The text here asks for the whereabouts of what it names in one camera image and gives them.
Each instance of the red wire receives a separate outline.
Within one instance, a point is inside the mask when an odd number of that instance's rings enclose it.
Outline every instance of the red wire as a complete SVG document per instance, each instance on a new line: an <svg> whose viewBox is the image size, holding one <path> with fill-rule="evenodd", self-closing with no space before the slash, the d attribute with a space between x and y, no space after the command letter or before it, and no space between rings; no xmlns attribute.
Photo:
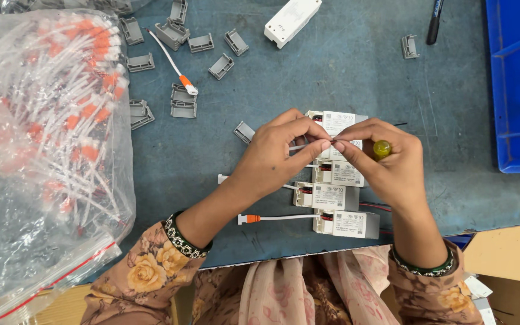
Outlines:
<svg viewBox="0 0 520 325"><path fill-rule="evenodd" d="M379 206L379 205L366 204L366 203L358 203L358 204L360 204L360 205L364 205L364 206L372 206L373 208L382 209L382 210L384 210L384 211L392 212L392 210L387 209L387 208L385 208L385 207L383 207L383 206Z"/></svg>

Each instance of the green bangle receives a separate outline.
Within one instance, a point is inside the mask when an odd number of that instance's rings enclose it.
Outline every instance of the green bangle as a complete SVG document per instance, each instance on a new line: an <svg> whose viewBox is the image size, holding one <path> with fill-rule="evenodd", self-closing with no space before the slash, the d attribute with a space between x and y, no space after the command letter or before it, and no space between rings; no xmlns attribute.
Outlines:
<svg viewBox="0 0 520 325"><path fill-rule="evenodd" d="M163 223L164 230L166 231L166 235L172 242L172 245L180 251L180 253L184 254L184 256L189 258L203 258L206 257L210 249L212 248L212 242L210 242L203 249L197 248L193 246L189 241L187 241L184 236L178 231L178 227L176 225L176 217L179 216L184 211L178 211L171 215L165 223Z"/></svg>
<svg viewBox="0 0 520 325"><path fill-rule="evenodd" d="M419 268L403 261L401 256L399 256L399 254L396 252L396 248L392 247L392 255L395 258L396 264L400 268L414 275L420 275L423 277L440 277L442 275L445 275L448 271L450 271L455 262L455 257L452 254L452 250L449 247L447 247L447 253L448 257L447 260L443 263L443 265L436 268Z"/></svg>

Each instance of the cable with orange connector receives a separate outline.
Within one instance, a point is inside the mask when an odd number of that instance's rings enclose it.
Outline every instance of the cable with orange connector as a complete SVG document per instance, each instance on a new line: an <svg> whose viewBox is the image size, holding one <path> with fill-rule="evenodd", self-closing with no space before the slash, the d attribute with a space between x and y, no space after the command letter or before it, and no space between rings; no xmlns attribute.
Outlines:
<svg viewBox="0 0 520 325"><path fill-rule="evenodd" d="M320 215L293 215L280 217L260 217L258 215L238 215L238 224L253 223L261 220L287 220L299 218L319 218Z"/></svg>
<svg viewBox="0 0 520 325"><path fill-rule="evenodd" d="M152 37L155 39L156 42L158 42L159 46L163 49L163 52L166 53L166 56L168 57L168 60L170 61L170 63L172 64L172 68L174 68L174 70L176 70L176 73L178 74L178 76L180 76L180 81L182 82L182 85L184 85L184 87L186 88L186 91L190 94L190 95L198 95L198 89L196 89L196 87L194 87L192 85L192 83L188 80L188 78L186 78L186 76L182 75L180 73L180 70L178 70L178 67L176 66L176 64L174 63L174 60L172 60L172 57L170 56L170 54L168 53L168 50L163 46L162 42L155 36L154 33L152 33L152 31L150 31L149 29L145 28L144 29L150 33L150 35L152 35Z"/></svg>

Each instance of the blue work table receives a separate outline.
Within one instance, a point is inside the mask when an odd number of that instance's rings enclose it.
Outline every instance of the blue work table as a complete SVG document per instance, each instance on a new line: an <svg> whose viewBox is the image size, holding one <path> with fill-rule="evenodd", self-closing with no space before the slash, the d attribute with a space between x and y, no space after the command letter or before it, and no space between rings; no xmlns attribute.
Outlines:
<svg viewBox="0 0 520 325"><path fill-rule="evenodd" d="M151 52L155 70L131 73L130 98L146 100L155 122L132 131L137 217L121 244L211 193L217 174L229 175L246 149L232 133L245 121L253 129L290 107L332 110L408 122L401 128L422 140L428 201L443 235L520 225L520 175L501 174L492 146L492 100L484 3L444 4L437 44L425 45L433 0L324 0L292 41L279 50L264 25L286 0L188 0L185 26L192 37L212 34L215 48L191 54L187 42L171 52L198 87L198 118L170 116L171 84L178 83L163 51L145 42L130 57ZM131 15L140 26L165 23L171 0L153 0ZM249 45L237 57L224 41L234 28ZM418 35L420 57L404 60L401 38ZM220 81L207 69L226 53L234 67ZM292 181L309 181L305 168ZM250 207L263 216L310 213L292 205L282 188ZM370 188L361 199L379 199ZM363 211L390 215L374 208ZM392 242L316 234L312 220L231 221L214 239L204 267Z"/></svg>

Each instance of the plastic bag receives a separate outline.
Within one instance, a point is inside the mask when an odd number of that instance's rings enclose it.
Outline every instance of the plastic bag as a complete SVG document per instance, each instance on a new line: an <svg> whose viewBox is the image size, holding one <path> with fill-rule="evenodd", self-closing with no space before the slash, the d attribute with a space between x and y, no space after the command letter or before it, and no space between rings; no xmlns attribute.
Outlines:
<svg viewBox="0 0 520 325"><path fill-rule="evenodd" d="M0 323L119 255L133 226L117 24L90 10L0 14Z"/></svg>
<svg viewBox="0 0 520 325"><path fill-rule="evenodd" d="M151 0L0 0L0 13L24 13L40 9L96 9L122 16L133 13Z"/></svg>

